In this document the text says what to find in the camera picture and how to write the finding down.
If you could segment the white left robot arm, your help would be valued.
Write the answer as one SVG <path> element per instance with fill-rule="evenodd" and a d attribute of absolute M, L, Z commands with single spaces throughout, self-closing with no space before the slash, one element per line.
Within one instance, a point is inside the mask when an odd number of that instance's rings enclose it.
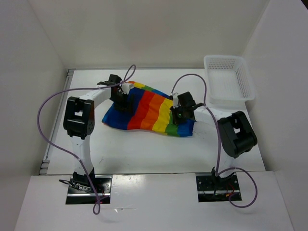
<path fill-rule="evenodd" d="M 111 74 L 107 81 L 80 97 L 69 97 L 66 103 L 63 127 L 71 139 L 73 154 L 77 156 L 71 184 L 89 193 L 96 187 L 95 171 L 90 156 L 90 136 L 95 127 L 95 108 L 107 100 L 118 109 L 132 112 L 132 100 L 128 98 L 132 83 Z"/>

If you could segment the rainbow striped shorts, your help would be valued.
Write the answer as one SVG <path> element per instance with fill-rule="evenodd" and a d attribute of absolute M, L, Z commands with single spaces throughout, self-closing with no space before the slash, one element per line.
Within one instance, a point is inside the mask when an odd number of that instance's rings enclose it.
<path fill-rule="evenodd" d="M 174 137 L 193 135 L 194 121 L 173 124 L 170 110 L 173 101 L 168 95 L 139 82 L 129 83 L 134 85 L 128 95 L 128 99 L 133 100 L 132 112 L 121 112 L 114 103 L 102 119 L 105 125 L 120 130 L 148 130 Z"/>

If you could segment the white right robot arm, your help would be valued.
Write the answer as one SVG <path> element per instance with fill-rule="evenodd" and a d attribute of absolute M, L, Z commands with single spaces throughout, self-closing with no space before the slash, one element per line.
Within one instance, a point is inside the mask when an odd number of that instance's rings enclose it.
<path fill-rule="evenodd" d="M 216 189 L 224 188 L 236 170 L 235 159 L 257 145 L 257 137 L 245 113 L 228 113 L 210 108 L 205 103 L 196 103 L 189 92 L 174 93 L 170 99 L 173 101 L 170 110 L 175 125 L 190 120 L 215 127 L 218 156 L 211 170 L 211 184 Z"/>

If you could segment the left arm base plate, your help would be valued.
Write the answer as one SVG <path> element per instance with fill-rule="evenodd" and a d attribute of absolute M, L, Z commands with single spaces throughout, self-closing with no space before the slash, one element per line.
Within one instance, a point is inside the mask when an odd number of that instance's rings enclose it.
<path fill-rule="evenodd" d="M 83 205 L 83 204 L 95 204 L 96 195 L 94 190 L 89 185 L 83 185 L 75 183 L 73 177 L 70 180 L 59 180 L 59 182 L 68 185 L 68 191 L 66 196 L 67 205 Z M 111 185 L 112 176 L 108 175 L 96 175 L 94 179 L 94 186 L 100 197 L 100 204 L 110 204 L 111 199 Z"/>

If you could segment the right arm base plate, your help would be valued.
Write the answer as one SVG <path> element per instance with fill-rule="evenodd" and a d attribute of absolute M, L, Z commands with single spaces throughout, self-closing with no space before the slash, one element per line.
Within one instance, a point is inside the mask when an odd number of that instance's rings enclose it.
<path fill-rule="evenodd" d="M 237 176 L 232 174 L 223 182 L 214 183 L 211 173 L 196 174 L 198 202 L 241 201 L 240 187 Z"/>

